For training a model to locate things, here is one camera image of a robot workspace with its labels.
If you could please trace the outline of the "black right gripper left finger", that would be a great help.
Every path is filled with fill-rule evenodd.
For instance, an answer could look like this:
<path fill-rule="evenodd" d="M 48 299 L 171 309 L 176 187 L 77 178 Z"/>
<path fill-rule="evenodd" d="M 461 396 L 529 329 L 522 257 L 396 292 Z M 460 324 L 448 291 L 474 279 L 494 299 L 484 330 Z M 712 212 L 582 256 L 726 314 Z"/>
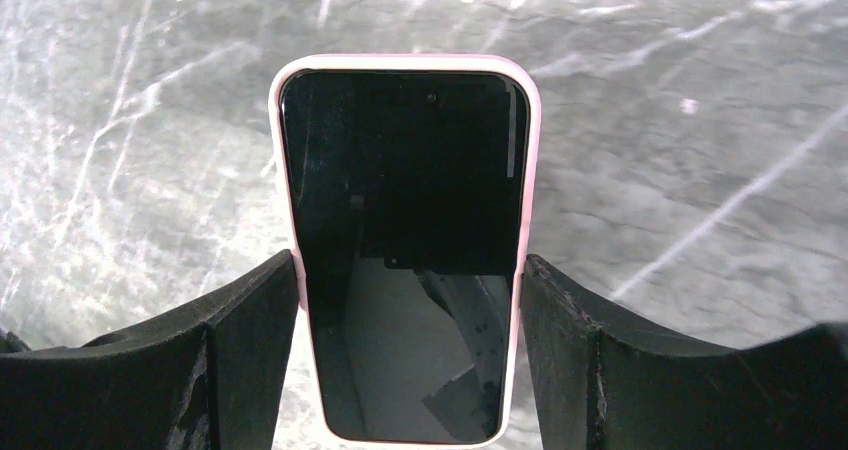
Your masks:
<path fill-rule="evenodd" d="M 5 449 L 268 449 L 298 286 L 280 252 L 215 291 L 77 348 L 1 357 Z"/>

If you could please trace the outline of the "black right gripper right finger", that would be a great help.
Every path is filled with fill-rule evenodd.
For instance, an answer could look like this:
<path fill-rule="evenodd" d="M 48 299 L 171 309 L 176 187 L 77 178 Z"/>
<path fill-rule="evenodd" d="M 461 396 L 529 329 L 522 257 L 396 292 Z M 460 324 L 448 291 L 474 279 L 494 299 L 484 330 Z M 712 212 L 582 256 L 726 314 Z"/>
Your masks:
<path fill-rule="evenodd" d="M 735 350 L 658 325 L 532 254 L 521 318 L 546 449 L 843 449 L 847 327 Z"/>

